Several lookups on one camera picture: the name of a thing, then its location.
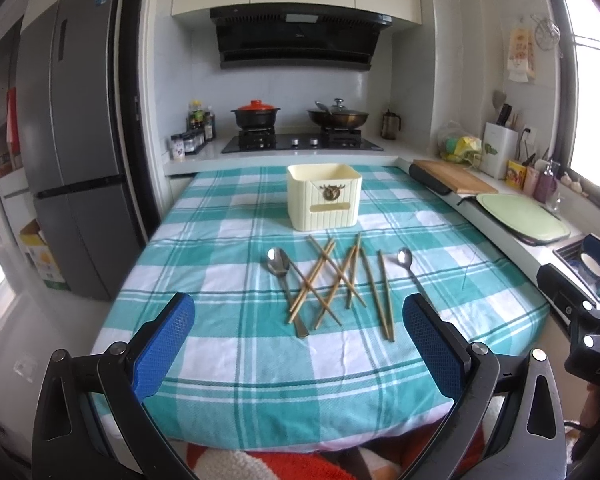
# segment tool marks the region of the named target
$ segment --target chopstick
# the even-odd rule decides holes
[[[331,238],[329,238],[329,240],[327,241],[327,245],[326,245],[326,253],[331,254],[331,251],[333,251],[333,248],[335,246],[336,246],[336,242],[334,240],[332,240]],[[316,263],[314,265],[314,268],[311,270],[311,273],[309,274],[310,282],[312,282],[312,283],[314,282],[315,277],[322,270],[322,268],[324,267],[324,264],[326,262],[327,262],[327,260],[325,260],[323,256],[320,256],[318,258],[318,260],[316,261]],[[304,284],[302,284],[302,288],[301,288],[300,292],[298,293],[298,296],[296,296],[296,299],[294,300],[293,305],[289,309],[289,311],[292,314],[294,314],[296,309],[299,309],[299,305],[302,305],[302,302],[306,299],[306,295],[308,293],[309,293],[309,289],[307,287],[305,287]]]
[[[360,300],[360,303],[362,303],[364,306],[366,306],[365,300],[363,300],[362,297],[358,294],[356,288],[353,285],[351,285],[351,282],[344,275],[344,272],[342,272],[338,268],[338,264],[336,262],[334,262],[333,259],[327,253],[324,252],[324,249],[318,243],[318,240],[316,240],[311,235],[309,235],[309,240],[311,240],[312,244],[315,245],[316,249],[318,249],[320,251],[320,254],[322,256],[324,256],[327,259],[327,261],[331,264],[331,267],[333,267],[333,269],[336,271],[336,274],[338,276],[340,276],[340,278],[342,279],[342,281],[344,282],[344,284],[347,285],[347,288],[355,295],[356,298],[358,298]]]
[[[351,281],[351,285],[356,285],[356,264],[358,263],[358,254],[360,253],[360,240],[362,238],[362,231],[358,233],[356,237],[356,252],[353,254],[353,263],[351,264],[351,274],[349,275],[349,279]],[[347,303],[345,308],[351,308],[351,301],[353,300],[353,294],[350,289],[347,289]]]
[[[389,291],[389,280],[386,277],[386,267],[384,266],[384,258],[382,257],[382,251],[378,249],[378,262],[380,263],[380,273],[384,280],[384,298],[386,300],[386,307],[389,310],[389,341],[392,343],[395,341],[394,337],[394,308],[391,305],[391,292]]]
[[[331,307],[329,305],[327,305],[327,303],[323,300],[322,296],[318,293],[317,290],[315,290],[314,286],[309,282],[308,279],[305,278],[304,274],[300,271],[300,269],[298,269],[298,266],[295,263],[293,263],[293,261],[291,261],[291,260],[289,260],[289,264],[291,264],[291,266],[294,268],[295,272],[298,274],[298,276],[300,276],[300,279],[309,288],[309,290],[314,294],[314,296],[316,298],[318,298],[318,301],[320,302],[320,304],[322,305],[322,307],[324,309],[326,309],[326,311],[329,314],[331,314],[331,317],[333,317],[333,319],[336,320],[337,324],[339,324],[340,326],[342,326],[342,323],[340,322],[340,320],[338,319],[338,317],[333,313],[333,310],[331,310]],[[293,318],[296,316],[296,314],[293,314],[293,316],[289,320],[289,323],[291,323],[293,321]]]
[[[386,319],[384,318],[384,311],[382,310],[382,305],[380,305],[380,298],[378,298],[378,291],[376,290],[376,284],[374,283],[374,275],[371,272],[371,266],[369,266],[369,260],[366,257],[365,250],[360,247],[360,255],[362,256],[362,263],[365,266],[366,276],[369,280],[369,285],[371,286],[371,292],[374,295],[374,301],[376,302],[376,308],[378,309],[378,316],[380,317],[380,321],[382,323],[382,329],[384,331],[384,336],[389,339],[389,330],[386,326]]]
[[[344,259],[342,265],[340,266],[340,270],[342,272],[345,272],[347,270],[347,267],[349,267],[349,263],[351,261],[351,258],[355,254],[355,251],[356,251],[356,246],[355,245],[351,246],[351,248],[349,249],[349,252],[347,253],[347,257]],[[325,300],[328,305],[331,305],[331,300],[333,300],[333,297],[336,295],[336,291],[338,290],[339,287],[340,287],[340,277],[336,276],[336,280],[333,282],[333,285],[331,286],[331,290],[329,291],[329,295],[327,296],[327,299]],[[314,330],[318,330],[320,328],[320,323],[322,323],[322,320],[326,313],[327,313],[327,311],[324,309],[322,309],[320,311],[320,315],[318,316],[318,319],[315,322]]]

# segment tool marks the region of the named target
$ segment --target silver bolt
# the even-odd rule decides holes
[[[120,355],[126,350],[126,343],[118,341],[117,343],[113,343],[107,350],[110,354]]]
[[[489,349],[487,348],[487,345],[485,345],[484,343],[474,343],[471,345],[471,350],[474,351],[475,354],[478,355],[487,355],[489,352]]]
[[[66,352],[64,350],[62,350],[62,349],[56,350],[55,352],[53,352],[51,354],[51,360],[56,363],[59,363],[60,361],[62,361],[62,359],[65,358],[65,356],[66,356]]]
[[[539,348],[534,348],[531,351],[531,355],[536,361],[544,361],[546,359],[546,354]]]

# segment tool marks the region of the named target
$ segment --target cutting board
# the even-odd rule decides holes
[[[464,167],[444,160],[414,160],[413,163],[458,194],[497,193],[498,190],[469,173]]]
[[[509,229],[535,244],[550,244],[571,234],[560,219],[528,196],[480,194],[476,200]]]

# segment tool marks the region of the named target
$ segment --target deer head emblem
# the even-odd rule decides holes
[[[320,189],[323,190],[322,196],[328,202],[333,202],[334,200],[337,200],[338,197],[340,196],[340,190],[344,189],[344,188],[345,188],[344,185],[342,185],[342,186],[320,186]]]

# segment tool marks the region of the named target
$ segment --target teal and white checkered tablecloth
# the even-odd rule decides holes
[[[408,246],[413,270],[443,320],[494,352],[520,354],[538,337],[548,306],[535,286],[461,215],[397,168],[357,166],[358,224],[314,233],[337,241],[341,261],[363,231],[382,287],[376,251],[387,255],[395,342],[382,337],[362,264],[356,300],[333,300],[304,340],[286,323],[285,297],[264,257],[282,247],[308,273],[317,259],[286,212],[286,169],[198,174],[142,252],[94,346],[129,340],[176,292],[196,303],[196,323],[157,395],[145,405],[164,434],[225,449],[341,449],[400,434],[448,410],[401,323],[416,286],[393,256]],[[326,266],[323,295],[334,274]],[[299,282],[291,277],[291,286]],[[313,326],[318,302],[301,315]]]

